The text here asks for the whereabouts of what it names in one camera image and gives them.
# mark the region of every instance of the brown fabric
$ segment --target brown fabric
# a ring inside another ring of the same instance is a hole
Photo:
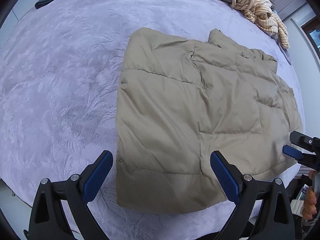
[[[208,43],[133,33],[117,98],[117,203],[173,214],[226,200],[210,167],[215,150],[255,179],[292,166],[282,147],[302,122],[276,70],[273,57],[216,29]]]

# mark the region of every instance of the window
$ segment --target window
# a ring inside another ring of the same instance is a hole
[[[313,18],[306,24],[301,26],[302,30],[305,32],[309,38],[312,46],[315,48],[316,53],[320,59],[320,21],[318,18]]]

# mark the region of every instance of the metal screw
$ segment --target metal screw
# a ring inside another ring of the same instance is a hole
[[[278,185],[281,185],[282,184],[282,180],[281,179],[278,179],[278,178],[276,178],[276,184],[278,184]]]
[[[47,182],[48,182],[48,179],[47,178],[43,178],[43,179],[41,179],[41,184],[47,184]]]
[[[246,180],[246,181],[251,181],[251,180],[252,180],[252,177],[251,177],[251,175],[249,175],[249,174],[244,175],[243,178],[244,178],[244,180]]]
[[[78,180],[79,179],[79,175],[78,174],[73,174],[72,176],[71,176],[71,180],[72,181],[76,181],[76,180]]]

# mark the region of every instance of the cream striped garment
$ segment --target cream striped garment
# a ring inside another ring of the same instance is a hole
[[[277,34],[281,46],[289,48],[287,27],[279,16],[271,10],[270,0],[232,0],[232,8],[242,12],[245,18],[255,23],[270,36]]]

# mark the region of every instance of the human hand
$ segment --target human hand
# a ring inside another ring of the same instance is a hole
[[[315,171],[310,171],[308,176],[310,179],[312,179],[312,175],[315,173]],[[309,187],[307,189],[307,198],[303,203],[303,211],[302,216],[305,220],[312,219],[312,215],[315,215],[317,213],[316,209],[316,194],[312,191],[312,187]]]

